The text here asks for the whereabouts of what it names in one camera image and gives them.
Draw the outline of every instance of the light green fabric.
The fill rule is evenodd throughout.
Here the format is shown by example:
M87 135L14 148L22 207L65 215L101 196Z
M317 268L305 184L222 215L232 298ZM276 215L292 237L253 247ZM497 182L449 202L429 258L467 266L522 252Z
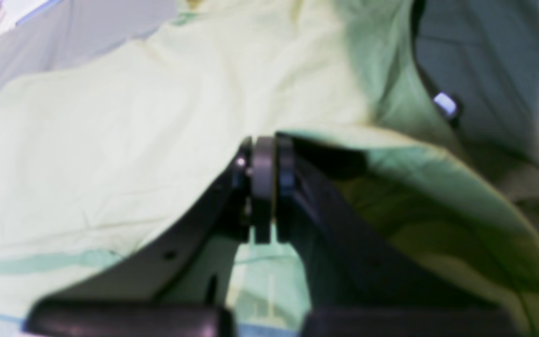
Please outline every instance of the light green fabric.
M9 83L0 266L127 256L196 200L243 137L283 130L362 151L367 174L335 181L351 204L412 259L539 335L539 237L473 173L431 105L411 59L411 4L185 2L146 41ZM0 314L24 316L39 296L115 262L97 261L0 270ZM297 254L242 247L226 301L240 322L299 328L310 304Z

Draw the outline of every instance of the hole in bracket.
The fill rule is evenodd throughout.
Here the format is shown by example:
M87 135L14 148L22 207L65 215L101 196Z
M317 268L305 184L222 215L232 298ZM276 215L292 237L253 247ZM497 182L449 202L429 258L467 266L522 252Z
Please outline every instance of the hole in bracket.
M205 303L214 304L216 300L216 292L218 291L218 276L213 275L207 284L207 292L205 293Z
M163 258L165 260L173 260L174 258L176 258L176 255L176 251L169 251L163 254Z

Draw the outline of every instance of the gray fabric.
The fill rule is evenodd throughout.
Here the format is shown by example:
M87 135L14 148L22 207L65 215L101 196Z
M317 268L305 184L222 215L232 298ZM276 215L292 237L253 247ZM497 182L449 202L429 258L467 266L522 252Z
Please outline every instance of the gray fabric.
M0 37L0 89L24 74L84 64L175 16L173 0L64 0Z
M539 1L427 0L415 46L477 169L539 231Z
M539 2L428 0L417 62L463 107L459 136L539 166Z

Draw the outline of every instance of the white surface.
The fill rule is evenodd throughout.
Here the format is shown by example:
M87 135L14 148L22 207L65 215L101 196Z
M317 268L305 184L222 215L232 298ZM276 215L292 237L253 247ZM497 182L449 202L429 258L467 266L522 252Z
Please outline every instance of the white surface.
M3 0L1 4L6 9L9 22L15 24L46 2L47 0Z
M17 16L0 25L0 89L21 75L79 66L151 34L176 8L173 0L64 0L7 31Z

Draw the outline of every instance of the black mount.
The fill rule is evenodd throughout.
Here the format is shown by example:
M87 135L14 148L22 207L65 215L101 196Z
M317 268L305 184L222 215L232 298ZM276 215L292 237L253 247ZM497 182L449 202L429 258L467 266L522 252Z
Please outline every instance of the black mount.
M109 270L39 301L24 330L48 337L234 337L223 307L240 244L300 255L314 310L302 337L517 337L492 303L422 269L383 240L327 177L359 154L283 134L242 142L170 229Z

